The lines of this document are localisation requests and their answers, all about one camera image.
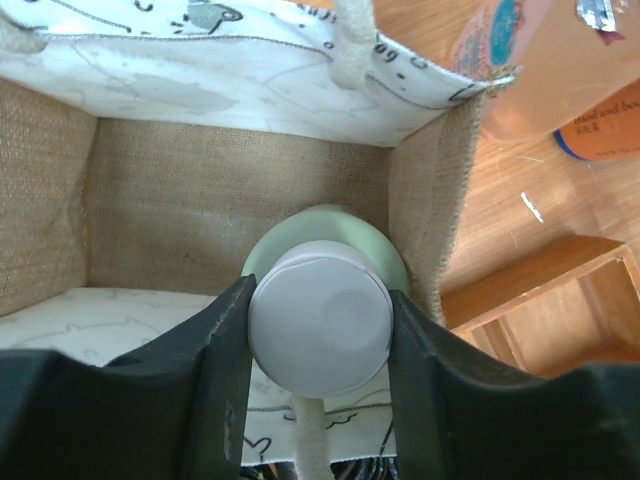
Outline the white round cap bottle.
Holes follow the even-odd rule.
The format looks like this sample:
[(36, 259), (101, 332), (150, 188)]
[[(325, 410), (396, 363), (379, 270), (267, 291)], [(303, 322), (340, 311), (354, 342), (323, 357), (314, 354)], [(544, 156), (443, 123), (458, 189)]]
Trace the white round cap bottle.
[(334, 204), (272, 227), (242, 273), (257, 286), (248, 338), (260, 369), (303, 397), (345, 395), (386, 364), (394, 313), (390, 293), (409, 290), (405, 264), (377, 228)]

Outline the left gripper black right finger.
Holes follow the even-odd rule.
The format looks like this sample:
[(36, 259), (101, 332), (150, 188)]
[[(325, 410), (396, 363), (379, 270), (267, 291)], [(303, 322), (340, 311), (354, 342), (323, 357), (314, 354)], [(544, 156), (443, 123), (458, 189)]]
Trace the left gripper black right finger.
[(635, 479), (639, 369), (592, 362), (544, 379), (391, 294), (388, 361), (403, 479)]

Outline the clear bottle pink cap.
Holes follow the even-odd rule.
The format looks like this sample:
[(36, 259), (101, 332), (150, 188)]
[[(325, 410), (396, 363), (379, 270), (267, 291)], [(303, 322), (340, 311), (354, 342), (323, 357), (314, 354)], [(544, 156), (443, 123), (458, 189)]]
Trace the clear bottle pink cap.
[(514, 83), (488, 101), (482, 133), (543, 136), (639, 77), (636, 1), (485, 1), (454, 44), (450, 70)]

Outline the blue pump bottle orange base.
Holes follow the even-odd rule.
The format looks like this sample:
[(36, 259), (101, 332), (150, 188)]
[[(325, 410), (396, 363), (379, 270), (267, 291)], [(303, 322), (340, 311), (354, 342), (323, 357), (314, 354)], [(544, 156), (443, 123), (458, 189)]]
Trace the blue pump bottle orange base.
[(557, 145), (584, 161), (639, 157), (639, 80), (553, 132)]

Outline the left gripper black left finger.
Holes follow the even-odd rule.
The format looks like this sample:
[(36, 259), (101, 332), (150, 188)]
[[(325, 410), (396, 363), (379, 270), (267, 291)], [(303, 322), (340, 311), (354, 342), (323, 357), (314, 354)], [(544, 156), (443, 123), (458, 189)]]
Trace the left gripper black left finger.
[(52, 347), (1, 352), (5, 479), (236, 479), (256, 279), (103, 366)]

